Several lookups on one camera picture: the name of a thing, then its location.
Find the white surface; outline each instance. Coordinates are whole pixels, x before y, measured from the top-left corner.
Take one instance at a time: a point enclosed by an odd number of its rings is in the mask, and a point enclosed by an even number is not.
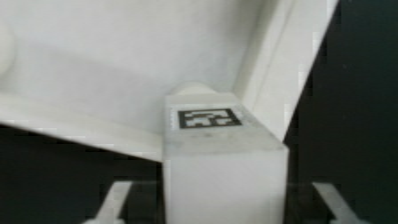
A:
[[[0,18],[0,77],[13,66],[15,54],[15,36]]]
[[[262,4],[0,0],[18,39],[0,91],[161,133],[162,99],[178,84],[233,87]]]
[[[313,33],[322,37],[333,13],[326,2],[335,6],[336,0],[0,0],[18,43],[0,122],[162,161],[164,96],[200,81],[223,92],[235,85],[281,139]]]
[[[272,0],[265,7],[235,93],[285,138],[338,0]]]
[[[233,108],[244,126],[180,129],[178,111]],[[166,105],[166,214],[173,224],[283,224],[288,149],[232,94]]]

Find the black background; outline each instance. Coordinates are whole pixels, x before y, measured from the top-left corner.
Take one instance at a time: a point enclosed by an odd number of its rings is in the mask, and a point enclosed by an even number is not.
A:
[[[360,216],[397,224],[397,0],[342,1],[285,142],[292,183],[331,181]]]

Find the white stand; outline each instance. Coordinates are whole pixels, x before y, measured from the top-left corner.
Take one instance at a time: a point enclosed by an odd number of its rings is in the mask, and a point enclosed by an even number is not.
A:
[[[168,223],[283,224],[287,146],[235,95],[189,86],[166,103]]]

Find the white panel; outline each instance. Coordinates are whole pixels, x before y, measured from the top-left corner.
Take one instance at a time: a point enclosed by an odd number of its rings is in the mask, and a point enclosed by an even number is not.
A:
[[[161,133],[171,88],[194,80],[232,89],[262,5],[264,0],[0,0],[18,38],[0,91]]]
[[[223,108],[242,125],[182,128],[182,111]],[[169,96],[166,110],[168,223],[283,224],[288,149],[237,98]]]
[[[274,1],[274,14],[264,15],[235,92],[280,139],[288,130],[336,3],[338,0]]]

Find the white support leg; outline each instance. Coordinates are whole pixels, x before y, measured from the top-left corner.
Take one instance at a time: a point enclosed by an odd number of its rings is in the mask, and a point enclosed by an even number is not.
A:
[[[168,223],[283,224],[288,148],[235,95],[194,86],[166,103]]]
[[[125,224],[120,219],[123,205],[132,188],[132,181],[118,181],[111,187],[104,206],[97,214],[97,218],[86,222],[86,224]]]

